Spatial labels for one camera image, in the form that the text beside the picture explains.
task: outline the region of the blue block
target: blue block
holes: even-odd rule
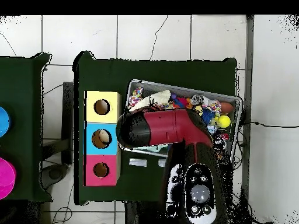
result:
[[[112,142],[107,148],[99,149],[92,143],[92,135],[97,130],[106,130],[111,134]],[[87,123],[86,129],[86,154],[87,155],[116,155],[117,139],[116,124],[94,124]]]

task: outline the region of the yellow ball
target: yellow ball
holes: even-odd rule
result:
[[[221,115],[217,122],[219,123],[220,128],[227,128],[231,124],[231,119],[226,115]]]

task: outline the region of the green tablecloth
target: green tablecloth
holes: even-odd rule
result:
[[[80,53],[73,70],[79,79],[79,111],[75,113],[75,129],[79,129],[79,163],[75,166],[75,194],[83,201],[157,201],[161,193],[163,168],[158,157],[121,152],[121,175],[114,187],[83,186],[84,91],[112,91],[122,96],[124,108],[128,84],[132,79],[163,83],[189,89],[235,96],[234,58],[225,61],[127,61],[122,59],[96,60],[89,52]],[[130,158],[147,159],[147,167],[131,166]]]
[[[33,58],[0,57],[0,106],[12,126],[0,138],[0,157],[11,162],[17,172],[8,200],[48,201],[50,195],[40,186],[41,72],[49,54]]]

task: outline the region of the blue disc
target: blue disc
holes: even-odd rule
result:
[[[10,125],[8,113],[0,107],[0,138],[7,133]]]

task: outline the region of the plastic bin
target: plastic bin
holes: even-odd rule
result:
[[[228,151],[228,153],[230,153],[231,161],[234,160],[234,151],[235,151],[235,147],[236,147],[239,120],[241,117],[242,106],[243,106],[243,101],[240,97],[227,96],[227,95],[216,94],[216,93],[209,93],[209,92],[205,92],[205,91],[187,89],[187,88],[183,88],[183,87],[176,87],[176,86],[171,86],[171,85],[164,85],[164,84],[160,84],[160,83],[147,82],[144,80],[134,79],[130,82],[129,87],[128,87],[126,106],[129,106],[129,97],[132,95],[132,92],[138,87],[143,88],[143,92],[142,92],[143,98],[145,98],[153,93],[157,93],[157,92],[161,92],[161,91],[169,89],[171,93],[175,93],[179,97],[184,96],[184,97],[191,98],[195,94],[200,94],[200,95],[204,95],[205,97],[208,97],[211,100],[218,100],[219,102],[231,103],[234,107],[234,111],[230,112],[228,115],[229,118],[231,119],[231,125],[228,128],[226,128],[226,130],[228,131],[228,135],[230,136],[230,139],[229,139],[228,145],[227,145],[227,151]],[[129,151],[129,152],[144,153],[144,154],[159,156],[159,157],[163,157],[163,158],[167,157],[167,152],[168,152],[168,148],[162,148],[159,152],[152,152],[149,150],[127,149],[127,148],[122,147],[121,145],[120,145],[120,148],[122,148],[125,151]]]

